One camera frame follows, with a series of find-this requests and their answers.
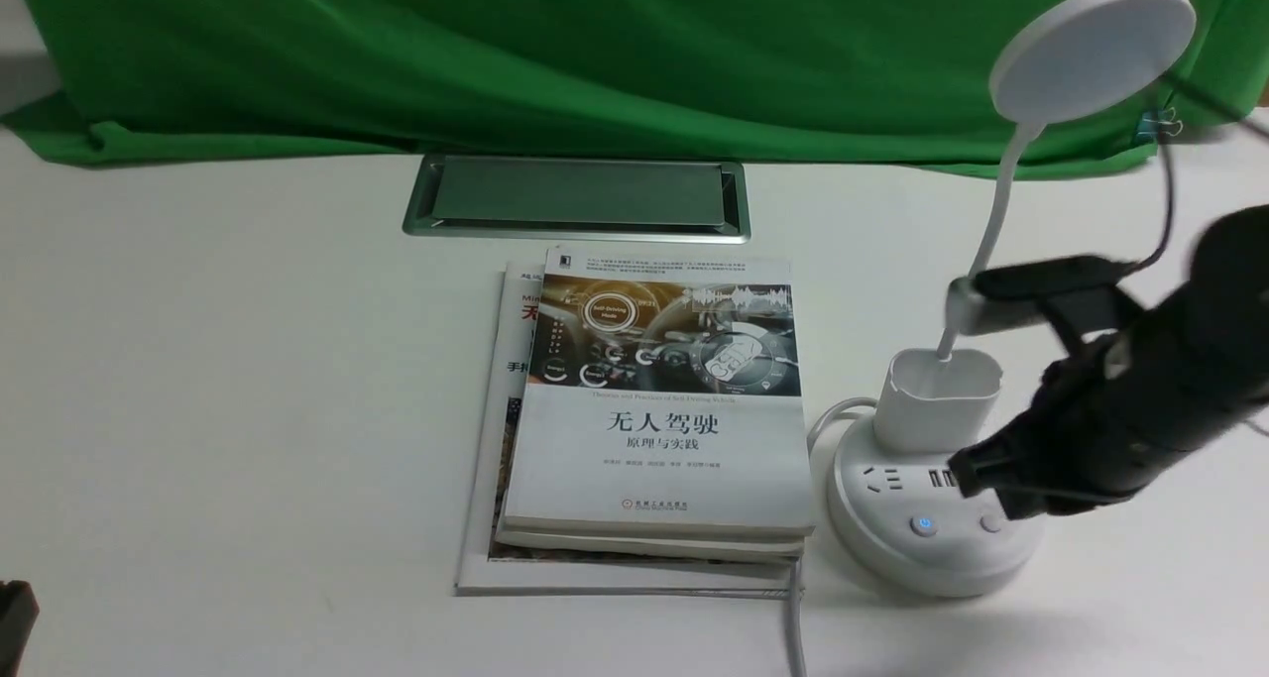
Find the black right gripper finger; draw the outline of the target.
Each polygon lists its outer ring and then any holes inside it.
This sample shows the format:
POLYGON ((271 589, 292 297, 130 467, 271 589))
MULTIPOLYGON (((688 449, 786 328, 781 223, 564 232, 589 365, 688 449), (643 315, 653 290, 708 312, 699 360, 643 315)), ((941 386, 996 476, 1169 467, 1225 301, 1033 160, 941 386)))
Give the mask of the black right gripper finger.
POLYGON ((1062 517, 1066 514, 1063 500, 1044 486, 1001 486, 996 489, 997 504, 1009 519, 1030 519, 1033 517, 1062 517))

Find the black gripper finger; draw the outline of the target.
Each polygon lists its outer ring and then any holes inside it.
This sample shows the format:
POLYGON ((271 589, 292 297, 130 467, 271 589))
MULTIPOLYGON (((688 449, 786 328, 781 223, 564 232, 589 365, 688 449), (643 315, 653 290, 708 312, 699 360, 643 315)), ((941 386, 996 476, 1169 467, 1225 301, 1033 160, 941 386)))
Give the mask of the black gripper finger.
POLYGON ((964 498, 989 489, 1011 486, 1016 479, 1016 460, 1005 438, 992 437, 953 453, 947 466, 964 498))

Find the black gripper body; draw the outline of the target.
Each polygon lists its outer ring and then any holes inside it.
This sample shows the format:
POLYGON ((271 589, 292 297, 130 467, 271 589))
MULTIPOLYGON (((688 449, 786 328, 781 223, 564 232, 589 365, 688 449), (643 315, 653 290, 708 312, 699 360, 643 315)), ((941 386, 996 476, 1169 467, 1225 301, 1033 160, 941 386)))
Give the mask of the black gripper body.
POLYGON ((1128 342, 1098 340, 1047 367, 1030 405, 992 434, 1014 451, 1011 486, 1048 488, 1062 506, 1119 506, 1192 455, 1192 379, 1174 370, 1178 353, 1107 370, 1122 353, 1134 353, 1128 342))

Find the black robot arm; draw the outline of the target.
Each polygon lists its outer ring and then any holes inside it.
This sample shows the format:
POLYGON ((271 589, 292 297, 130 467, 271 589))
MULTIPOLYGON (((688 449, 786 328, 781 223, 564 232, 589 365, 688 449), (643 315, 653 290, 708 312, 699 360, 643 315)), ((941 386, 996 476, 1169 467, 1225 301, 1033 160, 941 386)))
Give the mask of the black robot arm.
POLYGON ((961 495, 992 492, 1009 519, 1119 506, 1266 406, 1265 206, 1211 224, 1187 279, 1154 307, 1119 287, 1124 276, 1079 254, 950 285, 972 307, 966 335, 1043 323, 1066 349, 1024 412, 952 455, 961 495))

